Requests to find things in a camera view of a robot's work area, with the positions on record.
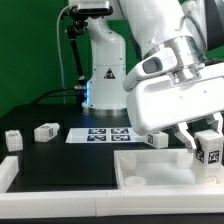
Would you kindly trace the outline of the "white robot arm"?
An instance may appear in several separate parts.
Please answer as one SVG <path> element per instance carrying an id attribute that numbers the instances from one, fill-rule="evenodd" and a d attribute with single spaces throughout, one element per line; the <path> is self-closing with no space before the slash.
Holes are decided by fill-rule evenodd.
<path id="1" fill-rule="evenodd" d="M 89 29 L 92 44 L 84 111 L 125 110 L 141 136 L 174 127 L 190 151 L 197 146 L 189 122 L 206 118 L 222 132 L 224 64 L 205 64 L 177 0 L 69 0 L 69 7 Z M 124 14 L 140 47 L 141 60 L 130 72 L 123 70 L 124 43 L 106 27 L 114 10 Z"/>

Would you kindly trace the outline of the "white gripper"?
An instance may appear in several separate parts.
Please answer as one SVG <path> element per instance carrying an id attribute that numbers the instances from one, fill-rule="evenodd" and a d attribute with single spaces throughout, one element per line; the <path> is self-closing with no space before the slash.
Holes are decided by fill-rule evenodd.
<path id="1" fill-rule="evenodd" d="M 128 94 L 127 109 L 138 135 L 175 125 L 172 128 L 175 137 L 193 153 L 197 146 L 186 122 L 207 116 L 209 132 L 223 136 L 220 112 L 224 111 L 224 76 L 206 75 L 199 81 L 179 85 L 174 85 L 168 76 L 142 81 Z"/>

